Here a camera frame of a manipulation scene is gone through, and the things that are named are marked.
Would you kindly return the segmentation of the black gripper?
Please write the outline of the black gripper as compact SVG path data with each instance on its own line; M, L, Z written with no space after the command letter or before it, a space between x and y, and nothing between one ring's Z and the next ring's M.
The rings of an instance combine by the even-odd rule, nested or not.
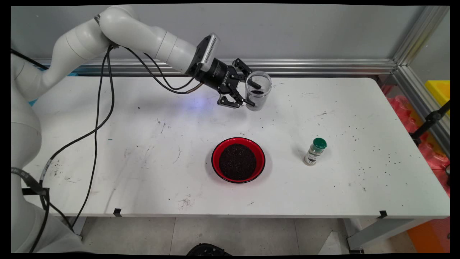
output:
M236 69L242 72L243 75L238 75ZM234 60L232 66L228 66L217 58L214 58L210 69L207 72L200 70L196 76L196 80L220 94L217 100L218 105L235 109L241 108L243 103L246 103L251 107L255 107L253 101L243 98L237 91L239 81L243 82L243 80L256 90L262 89L261 85L248 78L252 72L241 59Z

